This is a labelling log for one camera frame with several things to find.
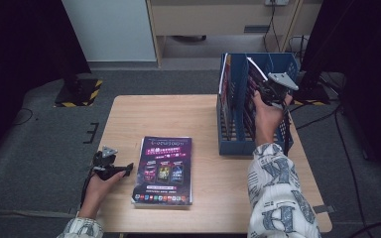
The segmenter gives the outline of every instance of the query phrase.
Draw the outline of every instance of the white and black patterned sleeve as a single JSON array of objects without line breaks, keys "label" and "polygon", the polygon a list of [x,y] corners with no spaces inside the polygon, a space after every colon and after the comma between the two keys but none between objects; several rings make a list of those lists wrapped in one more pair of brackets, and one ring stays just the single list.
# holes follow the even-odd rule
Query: white and black patterned sleeve
[{"label": "white and black patterned sleeve", "polygon": [[320,237],[315,214],[302,195],[295,165],[279,145],[256,148],[247,185],[252,208],[248,238]]},{"label": "white and black patterned sleeve", "polygon": [[72,219],[58,238],[101,238],[103,230],[93,219],[77,217]]}]

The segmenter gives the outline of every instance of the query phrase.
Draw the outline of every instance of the magazine rack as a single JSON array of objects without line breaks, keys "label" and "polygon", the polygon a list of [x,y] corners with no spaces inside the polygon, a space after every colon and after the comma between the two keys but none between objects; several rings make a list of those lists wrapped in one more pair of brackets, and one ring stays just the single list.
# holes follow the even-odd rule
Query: magazine rack
[{"label": "magazine rack", "polygon": [[[248,80],[248,61],[252,58],[265,74],[270,72],[286,72],[296,81],[299,68],[291,53],[255,53],[255,54],[228,54],[231,57],[226,100],[228,101],[228,114],[231,120],[231,137],[226,135],[226,126],[221,111],[220,95],[217,97],[217,127],[218,127],[218,149],[220,155],[250,156],[255,150],[255,142],[250,137],[248,129],[243,123],[244,103]],[[224,66],[226,54],[221,56],[221,67]],[[274,141],[284,149],[285,138],[284,121],[277,129]],[[290,136],[289,146],[293,145]]]}]

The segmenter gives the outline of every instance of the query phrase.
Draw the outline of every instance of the wall socket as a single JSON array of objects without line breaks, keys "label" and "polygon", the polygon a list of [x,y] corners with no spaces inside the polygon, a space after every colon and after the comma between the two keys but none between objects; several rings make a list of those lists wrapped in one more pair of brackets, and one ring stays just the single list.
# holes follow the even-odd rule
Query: wall socket
[{"label": "wall socket", "polygon": [[275,2],[274,3],[275,6],[289,5],[289,0],[265,0],[265,5],[271,6],[273,2]]}]

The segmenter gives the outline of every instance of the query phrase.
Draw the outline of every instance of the light wood tabletop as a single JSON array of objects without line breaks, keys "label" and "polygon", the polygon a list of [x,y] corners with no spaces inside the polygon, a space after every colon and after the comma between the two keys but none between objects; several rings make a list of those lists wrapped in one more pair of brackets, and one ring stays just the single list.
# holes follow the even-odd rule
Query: light wood tabletop
[{"label": "light wood tabletop", "polygon": [[[192,194],[189,209],[135,208],[131,195],[136,168],[107,195],[97,220],[105,232],[247,233],[250,205],[247,169],[251,156],[219,156],[216,95],[126,95],[113,102],[100,142],[119,151],[115,166],[138,165],[145,136],[192,137]],[[323,205],[297,131],[289,158],[296,164],[302,192],[311,206]],[[320,232],[332,225],[317,214]]]}]

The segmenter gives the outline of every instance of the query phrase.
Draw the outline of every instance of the hand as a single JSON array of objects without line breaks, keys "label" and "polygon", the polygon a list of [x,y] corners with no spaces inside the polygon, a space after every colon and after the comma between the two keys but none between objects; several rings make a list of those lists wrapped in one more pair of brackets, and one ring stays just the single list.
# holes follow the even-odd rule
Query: hand
[{"label": "hand", "polygon": [[[255,91],[252,100],[256,107],[256,146],[258,147],[265,143],[274,143],[274,133],[283,121],[283,110],[265,104],[258,90]],[[286,104],[290,105],[292,100],[293,97],[287,94],[285,98]]]},{"label": "hand", "polygon": [[115,174],[108,180],[102,180],[98,175],[92,175],[86,189],[85,200],[79,211],[78,217],[95,219],[101,202],[104,200],[110,189],[120,181],[125,175],[125,171]]}]

